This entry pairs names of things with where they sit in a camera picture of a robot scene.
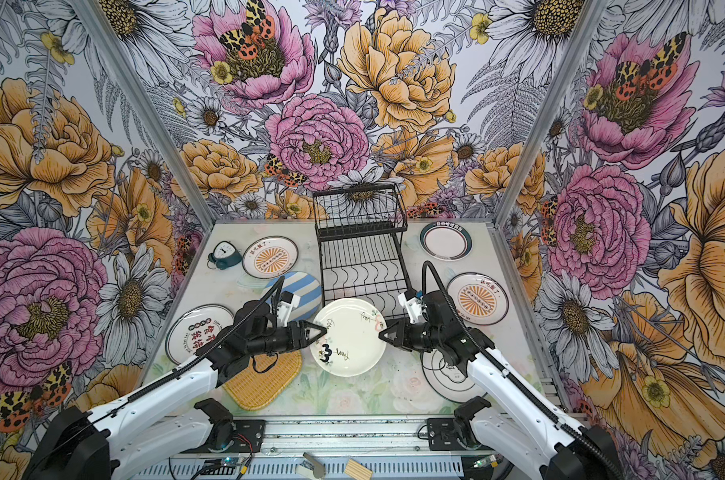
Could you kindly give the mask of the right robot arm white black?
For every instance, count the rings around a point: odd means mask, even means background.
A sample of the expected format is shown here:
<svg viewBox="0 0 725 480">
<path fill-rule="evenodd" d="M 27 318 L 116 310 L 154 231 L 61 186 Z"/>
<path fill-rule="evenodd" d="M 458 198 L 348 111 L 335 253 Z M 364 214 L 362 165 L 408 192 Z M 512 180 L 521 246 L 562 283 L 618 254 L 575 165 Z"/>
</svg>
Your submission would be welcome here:
<svg viewBox="0 0 725 480">
<path fill-rule="evenodd" d="M 466 447 L 487 446 L 532 479 L 623 478 L 612 437 L 585 427 L 533 388 L 481 330 L 464 324 L 447 294 L 406 291 L 398 301 L 408 318 L 380 339 L 402 350 L 436 350 L 483 390 L 454 412 Z"/>
</svg>

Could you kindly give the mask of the white floral plate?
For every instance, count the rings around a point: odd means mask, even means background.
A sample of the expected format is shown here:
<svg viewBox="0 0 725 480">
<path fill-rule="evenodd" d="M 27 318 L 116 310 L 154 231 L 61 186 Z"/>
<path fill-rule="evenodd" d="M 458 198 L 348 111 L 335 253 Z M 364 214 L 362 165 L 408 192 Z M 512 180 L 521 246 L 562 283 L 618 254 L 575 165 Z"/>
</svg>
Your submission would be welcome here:
<svg viewBox="0 0 725 480">
<path fill-rule="evenodd" d="M 328 332 L 326 341 L 310 348 L 310 353 L 320 368 L 334 376 L 360 376 L 374 368 L 386 350 L 378 338 L 385 327 L 384 317 L 365 300 L 332 301 L 316 314 L 314 323 Z"/>
</svg>

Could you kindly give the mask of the yellow woven square plate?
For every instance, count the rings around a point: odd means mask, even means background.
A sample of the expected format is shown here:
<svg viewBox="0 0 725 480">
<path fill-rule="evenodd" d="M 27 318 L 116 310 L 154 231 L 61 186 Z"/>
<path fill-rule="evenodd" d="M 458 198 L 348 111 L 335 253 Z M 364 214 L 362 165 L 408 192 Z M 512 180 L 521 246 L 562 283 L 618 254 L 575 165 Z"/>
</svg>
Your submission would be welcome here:
<svg viewBox="0 0 725 480">
<path fill-rule="evenodd" d="M 258 355 L 248 368 L 224 384 L 224 391 L 246 411 L 258 411 L 274 402 L 302 370 L 298 351 L 270 357 Z"/>
</svg>

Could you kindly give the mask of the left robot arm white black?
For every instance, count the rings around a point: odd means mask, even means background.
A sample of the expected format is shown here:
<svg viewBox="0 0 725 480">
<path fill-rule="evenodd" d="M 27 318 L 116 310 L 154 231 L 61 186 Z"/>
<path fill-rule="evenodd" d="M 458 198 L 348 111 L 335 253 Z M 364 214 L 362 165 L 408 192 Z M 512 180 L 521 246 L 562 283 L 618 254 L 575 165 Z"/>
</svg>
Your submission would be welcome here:
<svg viewBox="0 0 725 480">
<path fill-rule="evenodd" d="M 126 479 L 170 456 L 232 444 L 254 447 L 232 414 L 206 398 L 258 355 L 300 351 L 326 334 L 306 320 L 278 325 L 276 308 L 248 301 L 234 324 L 160 379 L 116 400 L 58 414 L 24 472 L 26 479 Z"/>
</svg>

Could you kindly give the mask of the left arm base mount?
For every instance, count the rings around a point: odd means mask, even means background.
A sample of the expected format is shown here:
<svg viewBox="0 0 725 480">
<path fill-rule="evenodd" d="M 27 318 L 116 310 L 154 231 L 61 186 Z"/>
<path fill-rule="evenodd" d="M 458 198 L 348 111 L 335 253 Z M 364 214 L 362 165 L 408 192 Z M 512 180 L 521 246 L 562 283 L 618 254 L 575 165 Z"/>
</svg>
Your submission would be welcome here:
<svg viewBox="0 0 725 480">
<path fill-rule="evenodd" d="M 264 420 L 228 420 L 214 424 L 204 448 L 212 453 L 258 453 L 262 449 Z"/>
</svg>

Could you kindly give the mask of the black wire dish rack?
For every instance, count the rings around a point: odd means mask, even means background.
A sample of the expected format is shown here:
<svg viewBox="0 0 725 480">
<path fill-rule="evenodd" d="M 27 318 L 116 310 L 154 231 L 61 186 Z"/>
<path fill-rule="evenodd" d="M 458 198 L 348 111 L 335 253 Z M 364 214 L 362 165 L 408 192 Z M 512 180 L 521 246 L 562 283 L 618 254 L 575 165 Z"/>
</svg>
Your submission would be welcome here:
<svg viewBox="0 0 725 480">
<path fill-rule="evenodd" d="M 377 308 L 387 324 L 405 319 L 398 296 L 412 286 L 402 253 L 407 217 L 397 188 L 336 187 L 312 200 L 322 304 L 356 298 Z"/>
</svg>

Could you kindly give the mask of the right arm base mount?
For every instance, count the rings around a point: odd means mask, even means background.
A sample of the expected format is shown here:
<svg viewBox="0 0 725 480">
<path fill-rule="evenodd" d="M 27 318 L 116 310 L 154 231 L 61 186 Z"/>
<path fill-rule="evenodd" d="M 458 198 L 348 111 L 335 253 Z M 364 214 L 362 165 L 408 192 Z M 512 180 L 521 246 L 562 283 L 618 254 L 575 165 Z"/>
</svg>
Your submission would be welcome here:
<svg viewBox="0 0 725 480">
<path fill-rule="evenodd" d="M 469 423 L 458 418 L 428 418 L 426 440 L 430 451 L 468 451 L 477 448 Z"/>
</svg>

